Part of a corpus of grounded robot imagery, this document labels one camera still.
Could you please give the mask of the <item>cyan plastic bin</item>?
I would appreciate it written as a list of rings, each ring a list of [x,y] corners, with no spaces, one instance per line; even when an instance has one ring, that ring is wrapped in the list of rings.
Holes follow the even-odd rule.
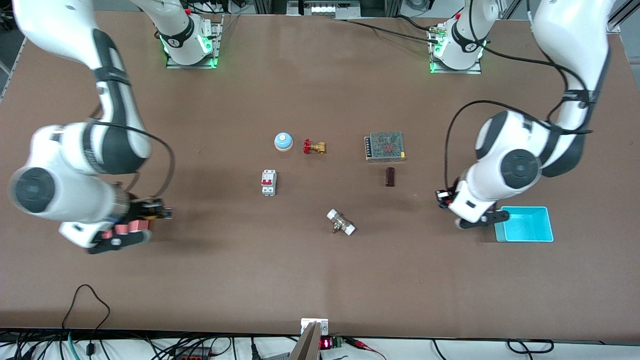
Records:
[[[554,241],[549,211],[545,206],[503,206],[509,219],[494,225],[500,243],[551,243]]]

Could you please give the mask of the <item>silver metal clamp bracket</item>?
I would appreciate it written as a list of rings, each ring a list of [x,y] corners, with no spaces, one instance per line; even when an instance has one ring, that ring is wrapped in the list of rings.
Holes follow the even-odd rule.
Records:
[[[318,323],[322,337],[328,337],[329,332],[329,320],[326,318],[317,317],[303,317],[300,321],[300,334],[304,333],[306,327],[312,323]]]

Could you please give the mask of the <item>white-capped metal pipe fitting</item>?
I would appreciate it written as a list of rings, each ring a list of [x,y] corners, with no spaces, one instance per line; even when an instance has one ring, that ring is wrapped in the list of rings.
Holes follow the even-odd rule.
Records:
[[[331,209],[326,216],[327,219],[329,219],[329,221],[331,221],[331,223],[333,224],[333,234],[344,233],[347,236],[350,236],[357,230],[355,224],[347,219],[342,212],[336,209]]]

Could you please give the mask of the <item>red alligator clip lead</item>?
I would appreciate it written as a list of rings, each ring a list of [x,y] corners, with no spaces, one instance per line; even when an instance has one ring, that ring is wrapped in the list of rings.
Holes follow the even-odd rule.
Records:
[[[384,356],[384,354],[382,354],[381,352],[375,350],[374,348],[368,346],[368,344],[366,344],[365,342],[362,342],[358,339],[355,339],[353,337],[348,337],[348,336],[343,336],[342,337],[343,342],[345,342],[346,344],[348,344],[349,346],[352,346],[358,350],[362,350],[362,351],[368,351],[370,353],[374,353],[377,354],[378,356],[382,357],[383,360],[388,360],[388,358],[386,358],[386,356]]]

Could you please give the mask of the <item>white red circuit breaker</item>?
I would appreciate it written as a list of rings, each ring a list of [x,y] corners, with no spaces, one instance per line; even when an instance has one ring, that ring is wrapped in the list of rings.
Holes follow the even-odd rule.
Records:
[[[277,188],[277,172],[274,169],[265,169],[262,172],[262,178],[260,185],[262,187],[262,194],[266,197],[273,197],[276,194]]]

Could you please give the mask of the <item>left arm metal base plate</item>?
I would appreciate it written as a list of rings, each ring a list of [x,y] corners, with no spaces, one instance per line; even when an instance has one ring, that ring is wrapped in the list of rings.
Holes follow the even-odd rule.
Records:
[[[450,35],[448,23],[439,23],[427,32],[429,44],[429,66],[432,74],[480,75],[482,73],[482,48],[474,47],[472,52],[461,50]]]

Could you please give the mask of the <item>aluminium frame profile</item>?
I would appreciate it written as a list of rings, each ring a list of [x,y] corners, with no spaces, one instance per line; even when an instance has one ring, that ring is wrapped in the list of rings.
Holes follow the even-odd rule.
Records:
[[[615,0],[614,9],[608,16],[606,28],[609,33],[619,33],[620,26],[640,10],[640,0]]]

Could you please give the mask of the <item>grey metal bar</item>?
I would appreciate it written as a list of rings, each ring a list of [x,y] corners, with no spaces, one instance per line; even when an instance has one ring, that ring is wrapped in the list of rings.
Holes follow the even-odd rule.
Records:
[[[320,360],[322,331],[322,321],[317,319],[309,321],[303,327],[301,336],[287,360]]]

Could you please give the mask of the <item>metal mesh power supply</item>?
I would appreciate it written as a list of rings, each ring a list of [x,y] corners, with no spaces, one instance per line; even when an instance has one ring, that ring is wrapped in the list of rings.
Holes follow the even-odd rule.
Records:
[[[401,131],[371,132],[364,137],[365,159],[369,164],[404,162],[407,157]]]

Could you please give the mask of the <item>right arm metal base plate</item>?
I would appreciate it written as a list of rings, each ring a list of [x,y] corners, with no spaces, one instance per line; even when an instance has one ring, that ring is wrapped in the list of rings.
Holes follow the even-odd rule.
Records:
[[[183,34],[159,38],[166,53],[167,69],[215,69],[218,65],[223,22],[188,14]]]

